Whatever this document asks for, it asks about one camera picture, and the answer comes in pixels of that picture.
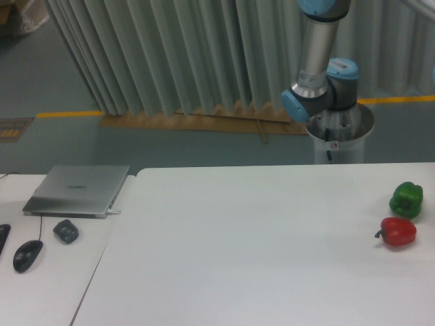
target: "wooden stick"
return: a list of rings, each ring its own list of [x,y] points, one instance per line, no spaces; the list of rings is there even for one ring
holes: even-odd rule
[[[267,140],[267,134],[265,133],[265,131],[263,129],[263,126],[261,125],[261,121],[259,119],[257,119],[256,121],[257,121],[258,130],[261,133],[261,137],[263,137],[264,143],[267,143],[268,142],[268,140]]]

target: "pepper stem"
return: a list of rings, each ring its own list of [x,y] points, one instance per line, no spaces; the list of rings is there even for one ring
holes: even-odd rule
[[[375,238],[378,238],[380,235],[383,236],[383,231],[379,230],[376,234],[375,234]]]

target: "black mouse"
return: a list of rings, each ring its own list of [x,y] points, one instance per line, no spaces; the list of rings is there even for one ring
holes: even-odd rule
[[[43,247],[43,243],[40,240],[30,240],[24,243],[14,255],[14,269],[18,273],[24,273],[30,266],[32,266],[36,257]]]
[[[56,227],[53,229],[53,232],[67,245],[69,245],[79,236],[79,230],[68,219],[64,219],[63,221],[57,223]]]

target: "silver laptop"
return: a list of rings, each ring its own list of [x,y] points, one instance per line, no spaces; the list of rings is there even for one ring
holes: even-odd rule
[[[129,166],[54,166],[22,209],[27,215],[105,218]]]

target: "floor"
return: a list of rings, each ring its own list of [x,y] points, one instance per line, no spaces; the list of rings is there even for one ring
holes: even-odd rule
[[[435,162],[435,103],[367,105],[375,129],[366,163]],[[49,21],[22,39],[0,39],[0,118],[94,111],[91,95]],[[142,168],[313,164],[308,136],[99,127],[101,117],[36,118],[15,143],[0,143],[0,173],[46,174],[55,164]]]

